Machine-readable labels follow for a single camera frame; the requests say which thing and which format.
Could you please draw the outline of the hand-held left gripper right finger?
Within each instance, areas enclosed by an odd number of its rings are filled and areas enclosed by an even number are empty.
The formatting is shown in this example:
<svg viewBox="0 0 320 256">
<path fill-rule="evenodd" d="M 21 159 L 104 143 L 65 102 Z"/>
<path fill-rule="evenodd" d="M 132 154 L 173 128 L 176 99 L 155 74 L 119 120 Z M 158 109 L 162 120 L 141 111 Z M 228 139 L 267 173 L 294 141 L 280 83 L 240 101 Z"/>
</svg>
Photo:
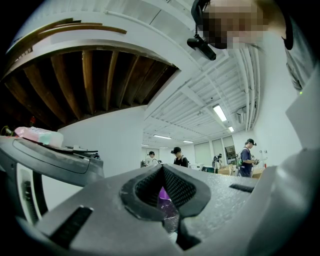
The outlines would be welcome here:
<svg viewBox="0 0 320 256">
<path fill-rule="evenodd" d="M 164 187 L 177 209 L 177 241 L 163 256 L 251 256 L 251 230 L 241 211 L 256 181 L 163 165 Z"/>
</svg>

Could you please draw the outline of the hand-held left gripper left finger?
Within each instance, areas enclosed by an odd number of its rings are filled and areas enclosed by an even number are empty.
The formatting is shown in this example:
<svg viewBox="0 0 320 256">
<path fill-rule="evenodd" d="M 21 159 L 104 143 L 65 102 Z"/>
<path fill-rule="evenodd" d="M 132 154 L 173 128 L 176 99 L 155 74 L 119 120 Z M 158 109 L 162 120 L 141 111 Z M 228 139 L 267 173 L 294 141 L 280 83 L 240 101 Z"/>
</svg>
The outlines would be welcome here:
<svg viewBox="0 0 320 256">
<path fill-rule="evenodd" d="M 87 185 L 36 227 L 59 256 L 181 256 L 155 219 L 159 210 L 136 193 L 136 184 L 160 169 L 138 168 Z"/>
</svg>

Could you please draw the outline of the plain cardboard box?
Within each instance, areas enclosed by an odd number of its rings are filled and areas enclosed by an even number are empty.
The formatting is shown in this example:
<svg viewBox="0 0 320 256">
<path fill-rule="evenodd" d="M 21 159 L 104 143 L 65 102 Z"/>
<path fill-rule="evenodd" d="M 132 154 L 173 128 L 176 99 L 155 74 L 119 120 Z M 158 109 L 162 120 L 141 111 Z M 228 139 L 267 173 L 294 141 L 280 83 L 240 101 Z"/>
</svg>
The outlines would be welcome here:
<svg viewBox="0 0 320 256">
<path fill-rule="evenodd" d="M 236 172 L 236 165 L 233 164 L 228 164 L 221 166 L 218 170 L 217 173 L 220 175 L 226 175 L 226 176 L 234 176 Z"/>
</svg>

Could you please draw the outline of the large grey white machine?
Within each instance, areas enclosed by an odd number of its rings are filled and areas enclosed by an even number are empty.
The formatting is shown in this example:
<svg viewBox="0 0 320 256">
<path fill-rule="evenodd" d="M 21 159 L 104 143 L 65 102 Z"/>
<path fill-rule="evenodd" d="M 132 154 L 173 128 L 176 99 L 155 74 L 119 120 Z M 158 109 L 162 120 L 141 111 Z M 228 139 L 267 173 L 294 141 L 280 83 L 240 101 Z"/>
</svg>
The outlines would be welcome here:
<svg viewBox="0 0 320 256">
<path fill-rule="evenodd" d="M 31 140 L 0 136 L 0 199 L 10 212 L 35 225 L 48 211 L 43 177 L 85 187 L 105 177 L 96 150 L 50 148 Z"/>
</svg>

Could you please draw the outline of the pink packet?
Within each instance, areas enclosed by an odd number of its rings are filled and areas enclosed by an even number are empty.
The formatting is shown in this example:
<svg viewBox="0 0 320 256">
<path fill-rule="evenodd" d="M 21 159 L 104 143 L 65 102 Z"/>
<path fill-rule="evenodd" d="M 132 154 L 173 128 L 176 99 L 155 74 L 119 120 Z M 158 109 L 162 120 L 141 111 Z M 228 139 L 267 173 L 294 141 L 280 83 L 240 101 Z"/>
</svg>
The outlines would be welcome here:
<svg viewBox="0 0 320 256">
<path fill-rule="evenodd" d="M 64 136 L 60 132 L 46 130 L 37 127 L 17 127 L 14 132 L 24 139 L 33 142 L 41 143 L 43 145 L 60 148 L 64 141 Z"/>
</svg>

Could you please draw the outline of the white ceiling pipes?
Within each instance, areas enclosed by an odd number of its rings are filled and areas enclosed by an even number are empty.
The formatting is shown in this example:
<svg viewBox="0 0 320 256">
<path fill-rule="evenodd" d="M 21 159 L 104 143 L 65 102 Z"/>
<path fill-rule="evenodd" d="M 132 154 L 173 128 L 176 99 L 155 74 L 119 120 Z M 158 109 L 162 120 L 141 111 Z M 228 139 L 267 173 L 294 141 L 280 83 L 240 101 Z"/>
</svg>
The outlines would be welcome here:
<svg viewBox="0 0 320 256">
<path fill-rule="evenodd" d="M 256 48 L 242 48 L 234 51 L 244 87 L 245 130 L 252 130 L 259 114 L 261 101 L 261 71 L 259 52 Z"/>
</svg>

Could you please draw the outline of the person's grey printed t-shirt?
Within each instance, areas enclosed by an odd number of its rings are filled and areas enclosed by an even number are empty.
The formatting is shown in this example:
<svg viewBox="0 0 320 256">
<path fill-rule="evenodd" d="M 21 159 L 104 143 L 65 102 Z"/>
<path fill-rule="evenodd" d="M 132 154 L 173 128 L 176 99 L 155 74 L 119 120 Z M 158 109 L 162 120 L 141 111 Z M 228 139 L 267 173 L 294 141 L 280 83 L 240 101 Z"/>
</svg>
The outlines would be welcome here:
<svg viewBox="0 0 320 256">
<path fill-rule="evenodd" d="M 293 87 L 301 92 L 319 61 L 304 33 L 289 15 L 285 16 L 285 25 L 286 38 L 283 42 L 287 59 L 286 67 Z"/>
</svg>

